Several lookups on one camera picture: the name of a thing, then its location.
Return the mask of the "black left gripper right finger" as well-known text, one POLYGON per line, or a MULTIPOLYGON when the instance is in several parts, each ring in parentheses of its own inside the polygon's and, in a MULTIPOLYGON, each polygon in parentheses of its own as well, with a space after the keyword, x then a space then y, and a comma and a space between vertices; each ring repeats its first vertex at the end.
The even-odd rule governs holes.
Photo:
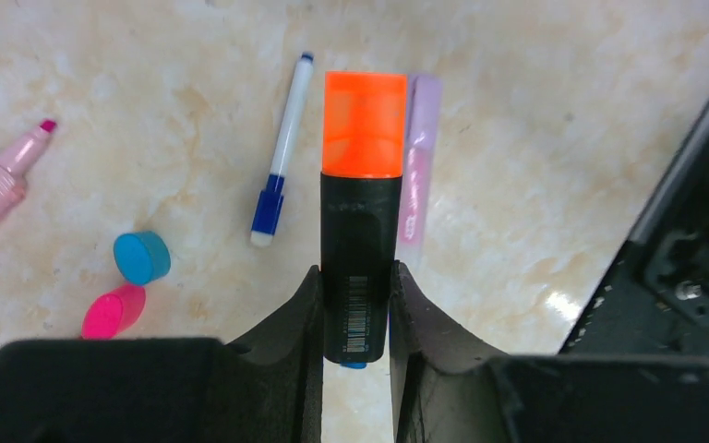
POLYGON ((709 359, 510 355, 391 271, 397 442, 709 442, 709 359))

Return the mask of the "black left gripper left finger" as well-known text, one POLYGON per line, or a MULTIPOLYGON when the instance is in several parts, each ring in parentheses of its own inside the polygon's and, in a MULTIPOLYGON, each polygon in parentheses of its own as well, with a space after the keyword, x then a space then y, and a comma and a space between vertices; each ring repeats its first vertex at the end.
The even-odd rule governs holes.
POLYGON ((25 340, 0 349, 0 442, 318 442, 322 284, 230 342, 25 340))

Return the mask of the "pink highlighter cap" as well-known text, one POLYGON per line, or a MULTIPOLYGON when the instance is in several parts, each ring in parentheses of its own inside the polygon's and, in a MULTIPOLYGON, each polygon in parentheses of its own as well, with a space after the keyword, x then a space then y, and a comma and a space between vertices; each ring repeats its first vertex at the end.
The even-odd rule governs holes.
POLYGON ((130 283, 99 296, 83 319, 81 338, 110 340, 116 337, 137 322, 145 304, 145 288, 130 283))

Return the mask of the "blue highlighter cap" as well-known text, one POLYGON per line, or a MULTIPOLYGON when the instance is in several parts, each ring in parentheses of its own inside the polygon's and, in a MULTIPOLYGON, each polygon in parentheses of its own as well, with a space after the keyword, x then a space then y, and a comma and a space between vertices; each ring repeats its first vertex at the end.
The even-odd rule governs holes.
POLYGON ((154 231, 119 235, 114 241, 113 253, 123 278, 139 286, 165 277, 172 265, 167 245, 154 231))

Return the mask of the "small blue capped marker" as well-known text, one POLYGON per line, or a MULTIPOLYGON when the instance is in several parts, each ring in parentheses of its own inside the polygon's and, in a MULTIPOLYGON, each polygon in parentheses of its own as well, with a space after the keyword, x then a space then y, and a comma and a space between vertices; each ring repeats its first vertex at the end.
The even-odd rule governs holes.
POLYGON ((257 247, 272 243, 282 212, 283 188, 290 160, 294 154, 306 97, 314 73, 314 55, 303 52, 298 58, 283 109, 282 121, 266 185, 260 191, 255 209, 250 242, 257 247))

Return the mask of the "orange capped black highlighter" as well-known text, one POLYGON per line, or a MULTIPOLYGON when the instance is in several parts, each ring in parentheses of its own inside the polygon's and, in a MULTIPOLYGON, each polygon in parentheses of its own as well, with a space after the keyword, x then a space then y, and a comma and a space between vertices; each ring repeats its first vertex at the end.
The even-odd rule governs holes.
POLYGON ((320 173, 324 356, 376 362, 387 335, 408 78, 325 75, 320 173))

